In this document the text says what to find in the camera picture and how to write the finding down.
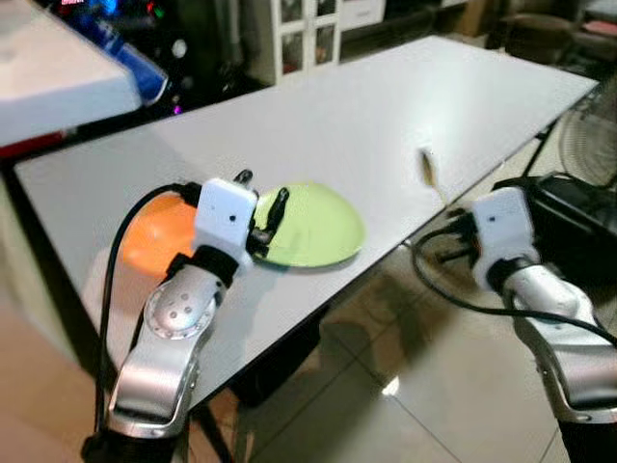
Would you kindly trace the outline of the green plate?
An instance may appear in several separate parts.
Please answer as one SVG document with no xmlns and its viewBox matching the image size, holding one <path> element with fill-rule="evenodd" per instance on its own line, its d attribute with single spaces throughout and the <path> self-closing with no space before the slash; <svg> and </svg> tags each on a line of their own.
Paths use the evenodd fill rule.
<svg viewBox="0 0 617 463">
<path fill-rule="evenodd" d="M 275 204 L 282 220 L 264 247 L 255 253 L 265 263 L 296 268 L 330 266 L 352 259 L 364 246 L 361 215 L 342 194 L 322 182 L 287 182 L 258 194 L 255 225 L 268 229 Z"/>
</svg>

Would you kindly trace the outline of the orange bowl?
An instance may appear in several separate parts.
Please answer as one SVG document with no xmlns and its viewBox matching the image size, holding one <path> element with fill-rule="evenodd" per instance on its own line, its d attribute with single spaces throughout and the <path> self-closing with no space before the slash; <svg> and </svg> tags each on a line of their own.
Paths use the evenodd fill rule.
<svg viewBox="0 0 617 463">
<path fill-rule="evenodd" d="M 174 194 L 141 208 L 121 242 L 120 261 L 137 272 L 164 278 L 176 256 L 191 256 L 197 208 Z"/>
</svg>

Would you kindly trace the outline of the white folding table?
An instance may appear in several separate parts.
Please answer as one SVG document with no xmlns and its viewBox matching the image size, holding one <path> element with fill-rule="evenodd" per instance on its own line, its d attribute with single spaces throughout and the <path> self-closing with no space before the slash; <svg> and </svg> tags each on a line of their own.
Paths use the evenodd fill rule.
<svg viewBox="0 0 617 463">
<path fill-rule="evenodd" d="M 191 401 L 312 325 L 328 300 L 444 206 L 420 176 L 417 147 L 440 156 L 451 199 L 519 151 L 594 88 L 568 71 L 442 37 L 398 45 L 277 87 L 27 158 L 12 190 L 30 237 L 47 238 L 57 306 L 81 366 L 96 370 L 107 252 L 124 213 L 155 186 L 230 179 L 265 191 L 322 182 L 361 215 L 364 246 L 318 269 L 261 261 L 235 279 L 200 354 Z"/>
</svg>

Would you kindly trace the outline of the black table leg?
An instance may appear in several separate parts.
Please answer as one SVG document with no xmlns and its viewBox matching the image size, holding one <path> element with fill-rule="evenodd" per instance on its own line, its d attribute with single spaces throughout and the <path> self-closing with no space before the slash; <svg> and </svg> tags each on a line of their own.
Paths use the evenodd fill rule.
<svg viewBox="0 0 617 463">
<path fill-rule="evenodd" d="M 537 145 L 524 164 L 522 177 L 543 177 L 559 171 L 560 124 L 560 119 L 552 121 L 538 133 Z"/>
<path fill-rule="evenodd" d="M 235 463 L 232 450 L 228 448 L 228 441 L 225 440 L 224 433 L 219 425 L 215 414 L 212 413 L 207 405 L 194 407 L 193 419 L 197 421 L 198 427 L 210 446 L 215 451 L 220 463 Z"/>
</svg>

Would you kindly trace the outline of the black electronics rack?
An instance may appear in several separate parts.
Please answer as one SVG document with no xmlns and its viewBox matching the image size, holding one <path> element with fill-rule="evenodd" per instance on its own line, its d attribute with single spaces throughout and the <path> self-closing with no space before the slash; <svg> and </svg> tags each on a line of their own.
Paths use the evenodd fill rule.
<svg viewBox="0 0 617 463">
<path fill-rule="evenodd" d="M 148 0 L 149 56 L 185 104 L 206 105 L 233 92 L 244 63 L 241 0 Z"/>
</svg>

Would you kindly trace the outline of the white glass door cabinet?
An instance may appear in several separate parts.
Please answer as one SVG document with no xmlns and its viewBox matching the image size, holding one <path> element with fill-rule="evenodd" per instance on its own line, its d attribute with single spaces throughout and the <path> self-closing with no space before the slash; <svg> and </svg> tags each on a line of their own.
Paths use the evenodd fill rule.
<svg viewBox="0 0 617 463">
<path fill-rule="evenodd" d="M 279 85 L 339 65 L 339 0 L 241 0 L 244 70 Z"/>
</svg>

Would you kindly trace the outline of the blue plastic bag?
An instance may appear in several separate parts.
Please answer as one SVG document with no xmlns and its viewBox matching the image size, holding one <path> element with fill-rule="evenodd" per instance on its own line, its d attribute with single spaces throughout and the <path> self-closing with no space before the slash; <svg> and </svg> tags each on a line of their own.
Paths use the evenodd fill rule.
<svg viewBox="0 0 617 463">
<path fill-rule="evenodd" d="M 167 72 L 128 43 L 114 23 L 97 14 L 73 13 L 67 15 L 67 25 L 128 71 L 143 106 L 158 102 L 169 88 L 171 78 Z"/>
</svg>

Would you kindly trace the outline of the grey electric fan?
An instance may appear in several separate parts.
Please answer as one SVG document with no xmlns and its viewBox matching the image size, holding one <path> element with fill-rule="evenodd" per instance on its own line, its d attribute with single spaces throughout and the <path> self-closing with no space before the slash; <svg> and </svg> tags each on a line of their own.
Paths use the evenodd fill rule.
<svg viewBox="0 0 617 463">
<path fill-rule="evenodd" d="M 559 158 L 569 176 L 613 188 L 617 162 L 616 76 L 591 90 L 561 119 Z"/>
</svg>

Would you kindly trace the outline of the dark brown sofa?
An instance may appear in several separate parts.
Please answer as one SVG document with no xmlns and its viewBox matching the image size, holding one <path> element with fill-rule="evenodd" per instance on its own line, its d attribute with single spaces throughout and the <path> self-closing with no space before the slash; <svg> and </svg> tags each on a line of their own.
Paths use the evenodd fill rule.
<svg viewBox="0 0 617 463">
<path fill-rule="evenodd" d="M 613 25 L 572 21 L 555 14 L 508 14 L 486 37 L 485 47 L 582 75 L 606 75 L 617 65 Z"/>
</svg>

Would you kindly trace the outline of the white raised bar top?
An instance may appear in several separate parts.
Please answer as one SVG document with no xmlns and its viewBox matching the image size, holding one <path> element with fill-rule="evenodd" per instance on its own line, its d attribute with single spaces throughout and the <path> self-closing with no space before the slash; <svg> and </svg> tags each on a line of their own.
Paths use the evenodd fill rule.
<svg viewBox="0 0 617 463">
<path fill-rule="evenodd" d="M 0 0 L 0 147 L 140 106 L 119 61 L 31 0 Z"/>
</svg>

